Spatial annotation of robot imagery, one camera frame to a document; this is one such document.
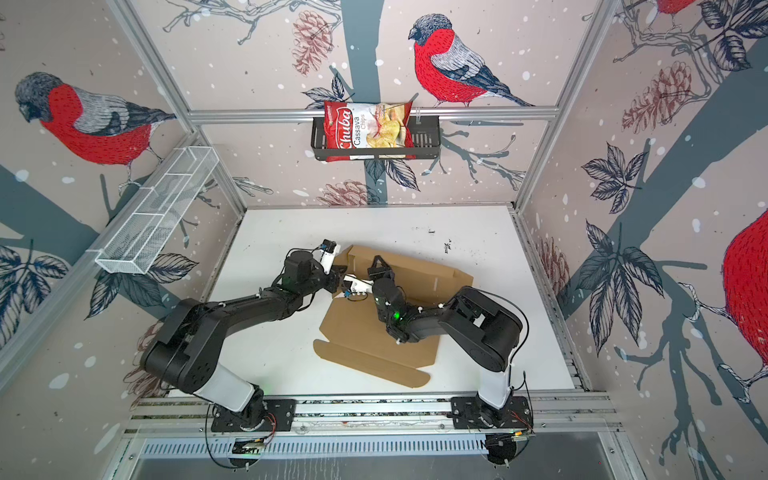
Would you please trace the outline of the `brown cardboard paper box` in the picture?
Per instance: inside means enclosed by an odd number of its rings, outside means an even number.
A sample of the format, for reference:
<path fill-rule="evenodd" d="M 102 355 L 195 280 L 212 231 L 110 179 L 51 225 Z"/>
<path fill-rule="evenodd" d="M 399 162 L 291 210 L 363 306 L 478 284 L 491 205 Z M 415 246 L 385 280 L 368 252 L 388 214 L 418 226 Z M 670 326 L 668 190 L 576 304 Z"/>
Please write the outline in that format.
<path fill-rule="evenodd" d="M 381 273 L 384 286 L 333 299 L 319 327 L 323 338 L 313 342 L 315 354 L 401 387 L 427 385 L 431 376 L 424 369 L 435 364 L 441 335 L 416 340 L 407 331 L 407 316 L 430 316 L 474 278 L 454 267 L 361 245 L 343 251 L 334 264 L 363 281 Z"/>

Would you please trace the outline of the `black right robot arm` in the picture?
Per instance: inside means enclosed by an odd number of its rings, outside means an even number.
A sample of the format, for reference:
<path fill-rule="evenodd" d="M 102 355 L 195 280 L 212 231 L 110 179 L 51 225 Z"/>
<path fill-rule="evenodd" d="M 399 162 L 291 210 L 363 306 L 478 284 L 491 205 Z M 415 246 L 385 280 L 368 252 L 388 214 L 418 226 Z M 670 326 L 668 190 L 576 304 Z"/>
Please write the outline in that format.
<path fill-rule="evenodd" d="M 485 372 L 479 400 L 497 411 L 512 395 L 511 364 L 527 340 L 529 322 L 522 310 L 497 294 L 463 286 L 444 303 L 424 308 L 411 304 L 397 285 L 393 268 L 376 255 L 368 268 L 368 292 L 378 319 L 399 343 L 418 343 L 447 335 Z"/>

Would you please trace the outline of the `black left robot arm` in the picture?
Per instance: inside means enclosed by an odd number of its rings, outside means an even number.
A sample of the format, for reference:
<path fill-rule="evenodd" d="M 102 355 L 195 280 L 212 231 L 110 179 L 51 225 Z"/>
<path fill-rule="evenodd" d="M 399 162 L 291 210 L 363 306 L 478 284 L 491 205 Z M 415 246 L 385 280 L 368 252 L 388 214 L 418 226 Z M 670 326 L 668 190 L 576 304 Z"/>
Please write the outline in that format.
<path fill-rule="evenodd" d="M 346 269 L 346 249 L 325 241 L 290 250 L 275 279 L 237 299 L 186 299 L 166 317 L 140 368 L 177 393 L 257 423 L 264 396 L 350 394 L 357 374 L 320 357 L 319 331 Z"/>

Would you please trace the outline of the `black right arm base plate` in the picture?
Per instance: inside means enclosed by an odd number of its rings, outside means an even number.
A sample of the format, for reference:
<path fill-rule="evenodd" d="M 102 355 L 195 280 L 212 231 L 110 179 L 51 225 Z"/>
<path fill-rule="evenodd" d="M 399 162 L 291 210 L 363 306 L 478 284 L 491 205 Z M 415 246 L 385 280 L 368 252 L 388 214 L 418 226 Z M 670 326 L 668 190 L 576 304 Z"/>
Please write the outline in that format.
<path fill-rule="evenodd" d="M 510 396 L 500 408 L 474 397 L 453 397 L 447 414 L 457 430 L 517 429 L 531 430 L 533 417 L 530 402 L 522 396 Z"/>

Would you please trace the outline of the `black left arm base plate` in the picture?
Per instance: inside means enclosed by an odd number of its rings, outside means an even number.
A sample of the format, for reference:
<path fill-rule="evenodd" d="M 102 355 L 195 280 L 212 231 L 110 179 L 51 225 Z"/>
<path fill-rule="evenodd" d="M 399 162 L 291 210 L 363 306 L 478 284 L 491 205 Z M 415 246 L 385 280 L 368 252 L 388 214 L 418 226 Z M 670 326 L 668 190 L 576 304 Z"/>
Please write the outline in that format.
<path fill-rule="evenodd" d="M 266 398 L 251 401 L 242 412 L 214 405 L 211 431 L 214 433 L 288 432 L 292 428 L 297 401 Z"/>

